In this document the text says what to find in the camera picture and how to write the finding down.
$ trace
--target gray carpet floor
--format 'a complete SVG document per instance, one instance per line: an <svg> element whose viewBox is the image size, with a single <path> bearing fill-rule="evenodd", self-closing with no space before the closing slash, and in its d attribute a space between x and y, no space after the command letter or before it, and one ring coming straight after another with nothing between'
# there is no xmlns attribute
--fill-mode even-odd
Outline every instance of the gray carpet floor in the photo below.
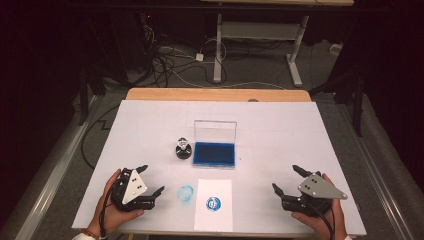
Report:
<svg viewBox="0 0 424 240"><path fill-rule="evenodd" d="M212 79L212 64L197 64L204 68L188 66L175 68L174 74L169 78L168 87L233 87L233 88L286 88L293 89L291 76L287 70L285 57L281 53L289 53L291 43L283 42L273 47L270 43L261 43L262 48L252 48L246 56L246 51L241 46L233 46L227 53L223 65L226 70L226 81L221 85L210 84L205 79ZM296 64L301 74L304 86L301 89L309 90L326 81L333 67L336 57L328 53L330 44L322 42L313 47L302 46ZM194 56L196 51L178 46L175 55ZM185 64L190 59L171 57L177 65ZM130 79L140 76L136 71L129 71ZM148 79L143 84L153 83ZM105 126L95 122L102 114L125 99L128 89L117 86L110 79L106 79L107 93L100 98L99 106L92 111L94 124L84 139L85 158L91 165L95 165L107 139L113 123L116 109L110 111L101 119ZM313 96L317 102L324 124L328 131L331 143L340 161L343 172L355 198L360 215L367 230L367 235L359 239L423 239L424 231L424 196L416 186L396 150L378 123L372 106L365 96L364 112L362 117L362 134L358 138L350 125L349 105L337 105L332 99L332 94L317 94ZM79 113L70 123L69 129L75 128ZM67 130L58 141L49 158L38 170L33 182L28 187L24 197L18 203L13 215L0 232L0 239L15 239L27 215L31 211L37 197L52 173L57 159L63 153L72 137L72 131ZM71 229L77 209L80 205L85 189L91 178L92 169L84 161L80 146L72 157L68 170L61 180L60 187L55 193L45 216L42 218L33 239L72 239L78 231ZM391 212L396 212L401 217L390 217ZM119 234L110 236L109 239L118 239ZM150 239L212 239L204 237L176 237L176 236L150 236Z"/></svg>

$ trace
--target floor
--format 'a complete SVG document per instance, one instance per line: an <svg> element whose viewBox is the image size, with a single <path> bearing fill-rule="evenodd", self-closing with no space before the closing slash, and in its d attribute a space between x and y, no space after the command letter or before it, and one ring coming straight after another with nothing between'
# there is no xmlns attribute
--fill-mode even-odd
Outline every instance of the floor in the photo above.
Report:
<svg viewBox="0 0 424 240"><path fill-rule="evenodd" d="M330 46L325 41L314 46L301 46L296 60L304 83L300 89L309 90L327 80L337 59L328 52ZM289 53L291 47L291 42L229 42L227 57L223 61L224 83L214 84L211 83L212 64L188 65L198 50L183 45L167 45L160 52L167 66L174 66L172 76L166 78L161 66L156 65L156 83L152 76L139 84L148 87L294 89L285 57L281 54ZM204 62L211 61L213 56L206 55ZM141 75L137 70L128 71L132 81ZM105 84L106 95L92 97L90 115L83 126L77 126L79 112L76 112L1 230L0 239L72 239L78 233L70 226L92 174L90 165L96 164L107 139L108 128L116 114L114 107L128 91L111 79L105 79ZM332 94L317 94L313 101L319 107L366 227L367 235L359 239L424 237L423 193L391 146L366 96L361 138L356 136L350 124L351 105L335 104ZM78 99L74 105L78 110ZM104 120L105 126L97 124L99 119ZM110 236L110 239L127 238L127 235L120 234ZM180 239L175 236L149 238Z"/></svg>

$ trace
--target person's left hand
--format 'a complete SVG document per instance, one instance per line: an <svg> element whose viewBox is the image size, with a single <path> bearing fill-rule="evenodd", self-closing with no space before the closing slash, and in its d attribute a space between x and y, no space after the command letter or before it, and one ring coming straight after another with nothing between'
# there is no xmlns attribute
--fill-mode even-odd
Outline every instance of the person's left hand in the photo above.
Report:
<svg viewBox="0 0 424 240"><path fill-rule="evenodd" d="M100 197L97 206L96 211L94 212L93 219L91 220L90 224L87 227L87 230L91 233L93 233L96 237L100 237L100 224L99 224L99 215L103 208L103 202L106 197L107 192L112 187L113 183L118 178L119 174L121 173L121 169L118 169L107 181L106 186L103 191L103 195ZM111 233L115 231L121 224L131 221L141 215L143 215L144 210L134 210L131 212L122 212L119 211L115 205L111 202L110 198L107 200L106 204L106 210L105 210L105 216L104 216L104 228L106 230L106 233Z"/></svg>

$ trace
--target wooden desk top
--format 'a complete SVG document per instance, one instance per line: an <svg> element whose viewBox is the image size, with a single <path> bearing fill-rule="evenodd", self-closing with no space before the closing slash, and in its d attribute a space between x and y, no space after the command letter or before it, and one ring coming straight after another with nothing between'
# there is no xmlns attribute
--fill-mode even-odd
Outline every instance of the wooden desk top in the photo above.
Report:
<svg viewBox="0 0 424 240"><path fill-rule="evenodd" d="M257 4L284 4L284 5L324 5L324 6L352 6L353 0L203 0L205 2L222 3L257 3Z"/></svg>
<svg viewBox="0 0 424 240"><path fill-rule="evenodd" d="M304 90L132 88L126 100L311 102Z"/></svg>

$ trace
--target white desk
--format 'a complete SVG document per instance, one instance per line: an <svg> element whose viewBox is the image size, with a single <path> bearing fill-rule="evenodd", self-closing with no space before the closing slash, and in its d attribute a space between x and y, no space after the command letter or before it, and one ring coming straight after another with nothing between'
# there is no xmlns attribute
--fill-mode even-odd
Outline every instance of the white desk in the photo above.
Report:
<svg viewBox="0 0 424 240"><path fill-rule="evenodd" d="M256 4L284 4L284 5L309 5L309 6L352 6L353 0L203 0L207 2L225 3L256 3ZM302 80L296 66L296 57L302 43L306 24L309 16L303 16L299 24L277 23L252 23L252 22L229 22L222 20L222 14L218 14L216 53L214 64L214 82L221 82L222 65L222 38L248 38L269 40L294 40L291 54L286 55L287 64L296 87L301 87Z"/></svg>
<svg viewBox="0 0 424 240"><path fill-rule="evenodd" d="M194 120L199 119L237 122L235 169L199 169L191 165L192 158L176 157L178 138L186 137L192 144ZM88 225L106 180L117 168L149 165L141 174L143 180L152 190L162 185L165 190L153 210L124 224L122 232L311 236L308 227L282 209L271 186L275 182L286 194L299 196L296 187L303 178L292 170L293 164L328 173L349 196L342 201L348 234L366 234L315 103L126 100L119 108L72 227ZM196 193L199 179L231 179L233 232L193 230L196 196L183 203L177 192L188 185Z"/></svg>

